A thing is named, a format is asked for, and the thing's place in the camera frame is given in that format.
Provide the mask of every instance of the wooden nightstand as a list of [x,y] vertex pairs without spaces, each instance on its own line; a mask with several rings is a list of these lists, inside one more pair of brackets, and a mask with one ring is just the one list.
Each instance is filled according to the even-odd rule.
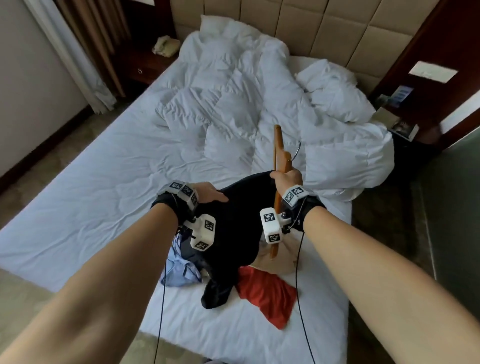
[[113,63],[121,78],[150,85],[177,57],[178,53],[166,58],[153,54],[151,47],[126,44],[113,57]]

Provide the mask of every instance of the right hand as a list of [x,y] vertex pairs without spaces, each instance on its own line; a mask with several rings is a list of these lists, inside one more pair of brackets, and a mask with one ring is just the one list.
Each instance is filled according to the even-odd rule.
[[270,173],[270,177],[275,180],[275,186],[280,196],[283,196],[286,190],[292,186],[295,186],[296,184],[303,185],[301,173],[295,168],[287,173],[282,173],[275,170]]

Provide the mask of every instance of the black cable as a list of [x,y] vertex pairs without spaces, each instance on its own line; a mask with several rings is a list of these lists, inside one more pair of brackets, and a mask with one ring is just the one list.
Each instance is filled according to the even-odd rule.
[[308,341],[307,330],[305,330],[305,323],[303,322],[303,316],[301,315],[300,299],[299,299],[299,287],[298,287],[298,284],[297,284],[297,275],[298,275],[298,271],[299,271],[300,249],[301,249],[301,244],[303,243],[303,237],[304,236],[305,236],[305,233],[303,233],[303,235],[301,236],[299,253],[297,254],[297,266],[295,267],[295,289],[297,290],[297,303],[299,304],[300,319],[301,319],[301,324],[303,326],[303,332],[305,333],[305,339],[307,340],[308,350],[310,350],[310,355],[312,356],[313,364],[316,364],[315,359],[313,358],[313,353],[312,353],[312,348],[310,347],[310,342]]
[[158,328],[158,337],[156,339],[156,349],[155,349],[155,356],[153,358],[153,364],[155,364],[156,353],[158,351],[158,344],[160,343],[160,330],[162,329],[163,303],[165,302],[165,284],[167,283],[167,261],[165,261],[165,268],[163,270],[163,278],[164,278],[165,282],[164,282],[164,285],[163,285],[162,311],[161,311],[161,314],[160,314],[160,327]]

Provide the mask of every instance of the left hand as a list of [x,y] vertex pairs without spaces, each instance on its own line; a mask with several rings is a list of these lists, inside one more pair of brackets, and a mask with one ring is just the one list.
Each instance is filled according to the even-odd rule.
[[192,183],[192,186],[198,193],[198,202],[200,204],[212,201],[228,202],[228,197],[217,191],[210,182]]

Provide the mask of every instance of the white pillow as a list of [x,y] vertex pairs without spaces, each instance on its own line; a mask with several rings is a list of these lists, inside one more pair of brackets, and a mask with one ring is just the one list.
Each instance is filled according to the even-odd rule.
[[313,107],[343,121],[366,123],[375,113],[367,97],[356,88],[355,75],[327,60],[319,60],[299,72],[296,80]]

